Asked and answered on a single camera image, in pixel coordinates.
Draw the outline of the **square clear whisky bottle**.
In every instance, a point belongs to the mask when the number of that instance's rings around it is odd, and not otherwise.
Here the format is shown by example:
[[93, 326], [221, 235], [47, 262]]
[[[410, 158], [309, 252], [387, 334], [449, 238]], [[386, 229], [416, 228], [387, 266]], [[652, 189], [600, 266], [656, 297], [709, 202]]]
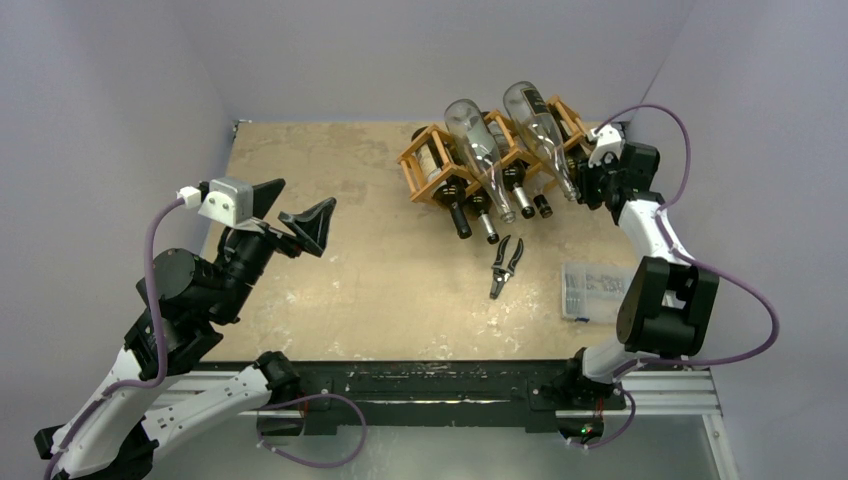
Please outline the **square clear whisky bottle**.
[[535, 204], [536, 210], [543, 219], [547, 219], [552, 216], [553, 209], [544, 194], [538, 194], [534, 196], [533, 202]]

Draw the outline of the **clear glass bottle tall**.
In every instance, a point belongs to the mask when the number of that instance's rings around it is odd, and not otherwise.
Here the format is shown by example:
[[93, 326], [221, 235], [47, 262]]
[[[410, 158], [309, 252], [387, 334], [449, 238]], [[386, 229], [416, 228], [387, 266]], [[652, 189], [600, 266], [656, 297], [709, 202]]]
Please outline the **clear glass bottle tall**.
[[565, 140], [536, 86], [529, 81], [512, 84], [503, 105], [525, 146], [551, 170], [565, 198], [576, 202], [579, 192], [569, 175]]

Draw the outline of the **dark green bottle silver neck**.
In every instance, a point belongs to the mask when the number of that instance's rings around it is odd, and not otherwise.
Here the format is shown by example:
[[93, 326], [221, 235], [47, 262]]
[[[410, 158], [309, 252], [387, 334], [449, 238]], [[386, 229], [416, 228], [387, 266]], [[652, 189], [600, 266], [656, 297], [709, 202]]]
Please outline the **dark green bottle silver neck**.
[[483, 227], [487, 242], [490, 245], [496, 245], [500, 241], [500, 236], [490, 216], [491, 206], [492, 201], [490, 197], [482, 189], [469, 195], [464, 203], [466, 212], [476, 218]]

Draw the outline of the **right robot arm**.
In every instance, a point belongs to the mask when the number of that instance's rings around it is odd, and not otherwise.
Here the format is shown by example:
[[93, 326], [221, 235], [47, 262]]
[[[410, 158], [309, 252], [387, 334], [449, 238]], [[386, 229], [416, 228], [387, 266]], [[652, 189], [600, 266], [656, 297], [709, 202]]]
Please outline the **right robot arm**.
[[614, 338], [584, 349], [581, 369], [561, 381], [573, 406], [588, 405], [600, 383], [611, 384], [640, 364], [671, 364], [703, 346], [719, 278], [684, 259], [661, 208], [664, 199], [651, 189], [659, 163], [655, 147], [626, 143], [600, 166], [578, 170], [589, 198], [609, 211], [641, 260], [618, 309]]

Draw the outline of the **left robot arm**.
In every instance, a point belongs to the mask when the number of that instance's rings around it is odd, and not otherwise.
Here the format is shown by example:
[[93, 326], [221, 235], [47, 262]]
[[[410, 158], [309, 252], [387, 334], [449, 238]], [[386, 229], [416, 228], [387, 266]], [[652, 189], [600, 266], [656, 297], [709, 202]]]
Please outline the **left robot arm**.
[[154, 249], [164, 219], [145, 234], [143, 277], [137, 291], [145, 308], [124, 337], [107, 376], [66, 424], [40, 430], [35, 443], [48, 479], [141, 479], [180, 440], [224, 414], [267, 402], [284, 409], [297, 399], [298, 382], [284, 355], [269, 352], [224, 387], [157, 417], [147, 412], [176, 376], [191, 372], [234, 324], [264, 270], [277, 254], [321, 256], [337, 205], [327, 198], [303, 212], [265, 215], [285, 187], [281, 178], [258, 185], [224, 177], [181, 188], [170, 210], [194, 210], [223, 226], [213, 260], [182, 248]]

